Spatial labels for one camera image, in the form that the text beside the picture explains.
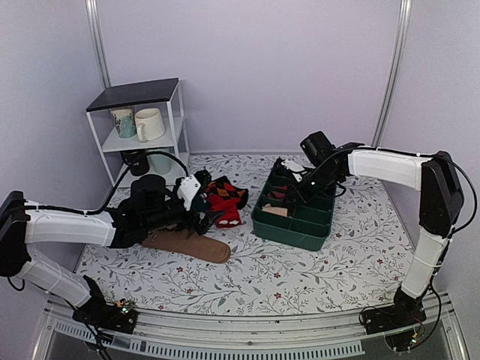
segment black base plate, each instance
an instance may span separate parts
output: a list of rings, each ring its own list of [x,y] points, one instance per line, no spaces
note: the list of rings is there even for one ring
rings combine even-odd
[[[365,326],[367,334],[376,334],[403,328],[404,326],[417,324],[418,321],[425,321],[427,316],[421,307],[415,309],[401,323],[396,323],[393,316],[394,305],[388,307],[379,307],[378,309],[366,310],[361,313],[361,321]]]
[[[413,330],[408,330],[399,334],[385,336],[385,342],[390,349],[395,350],[397,353],[402,353],[408,351],[409,347],[413,345],[411,340],[414,334]]]
[[[135,310],[130,310],[126,314],[119,314],[118,316],[115,316],[112,319],[112,322],[108,325],[105,326],[99,326],[100,329],[107,329],[107,330],[112,330],[114,332],[123,332],[125,334],[133,334],[135,325],[137,324],[137,317],[138,313]],[[75,321],[78,321],[79,323],[87,323],[89,325],[94,326],[95,324],[92,324],[89,322],[88,319],[80,319],[80,317],[74,313],[72,316],[72,319]]]

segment white mug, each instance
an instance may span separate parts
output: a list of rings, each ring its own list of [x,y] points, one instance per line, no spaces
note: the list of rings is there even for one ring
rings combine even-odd
[[[143,109],[135,114],[136,135],[142,143],[165,134],[162,115],[157,108]]]

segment black object on shelf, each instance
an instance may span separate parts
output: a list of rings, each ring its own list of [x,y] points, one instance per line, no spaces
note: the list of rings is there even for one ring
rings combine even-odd
[[[141,154],[145,154],[145,150],[130,150],[122,151],[121,159],[127,165],[130,165],[133,160],[138,158]],[[150,170],[149,160],[147,157],[142,157],[130,168],[130,172],[133,176],[145,175]]]
[[[116,107],[130,107],[139,104],[161,103],[170,101],[179,78],[162,79],[134,84],[118,85],[106,88],[87,107],[87,113]]]

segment tan sock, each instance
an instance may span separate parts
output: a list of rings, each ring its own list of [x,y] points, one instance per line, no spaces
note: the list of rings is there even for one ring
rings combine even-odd
[[[262,210],[264,212],[269,212],[270,214],[288,217],[288,208],[279,208],[279,207],[267,204],[262,207]]]
[[[226,263],[231,254],[228,244],[196,233],[190,235],[187,230],[155,231],[142,243],[142,246],[190,255],[217,264]]]

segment black shelf top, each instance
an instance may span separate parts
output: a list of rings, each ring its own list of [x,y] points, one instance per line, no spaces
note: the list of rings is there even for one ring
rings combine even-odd
[[[132,105],[161,103],[170,101],[173,91],[179,83],[179,78],[162,79],[134,84],[125,84],[106,88],[87,107],[87,113],[97,110],[112,109],[116,107],[129,107]]]

